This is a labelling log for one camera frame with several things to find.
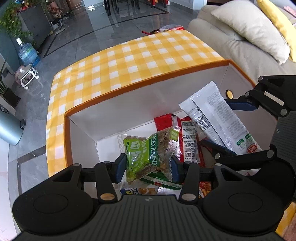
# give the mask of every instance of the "ribbed gray panel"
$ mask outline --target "ribbed gray panel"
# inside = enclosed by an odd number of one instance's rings
[[[296,173],[296,112],[285,118],[278,118],[271,143],[277,149],[277,156],[291,164]]]
[[[176,201],[175,196],[170,195],[124,195],[118,203],[102,205],[90,222],[71,233],[41,237],[23,232],[15,240],[283,241],[275,233],[259,237],[238,237],[225,234],[212,227],[196,206],[181,204]]]

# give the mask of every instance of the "sofa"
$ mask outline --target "sofa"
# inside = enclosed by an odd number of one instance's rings
[[[289,0],[273,0],[277,6],[296,6]],[[187,30],[208,44],[225,59],[233,60],[255,82],[263,75],[296,75],[296,63],[287,60],[279,63],[268,53],[248,42],[228,25],[211,15],[219,6],[207,5],[196,19],[189,23]],[[281,9],[292,23],[296,19]]]

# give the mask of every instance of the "white bottle cap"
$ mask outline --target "white bottle cap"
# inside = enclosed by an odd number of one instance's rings
[[[17,38],[17,43],[18,43],[19,45],[21,45],[21,44],[22,44],[22,40],[21,40],[20,38]]]

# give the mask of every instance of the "yellow pillow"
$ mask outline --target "yellow pillow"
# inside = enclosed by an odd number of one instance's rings
[[[296,62],[296,29],[289,19],[269,0],[257,0],[264,14],[272,21],[290,47],[290,57]]]

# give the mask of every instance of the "marble floor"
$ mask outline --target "marble floor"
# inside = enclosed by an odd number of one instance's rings
[[[9,148],[10,202],[26,190],[48,177],[45,130],[49,94],[54,75],[67,66],[108,47],[144,36],[167,24],[180,24],[187,28],[197,13],[190,14],[174,6],[164,8],[157,3],[151,8],[140,2],[140,9],[126,1],[119,3],[119,14],[111,8],[108,16],[103,2],[73,11],[65,21],[66,29],[56,36],[48,36],[41,47],[41,60],[37,65],[40,78],[28,90],[15,86],[21,97],[16,117],[26,120],[20,142]]]

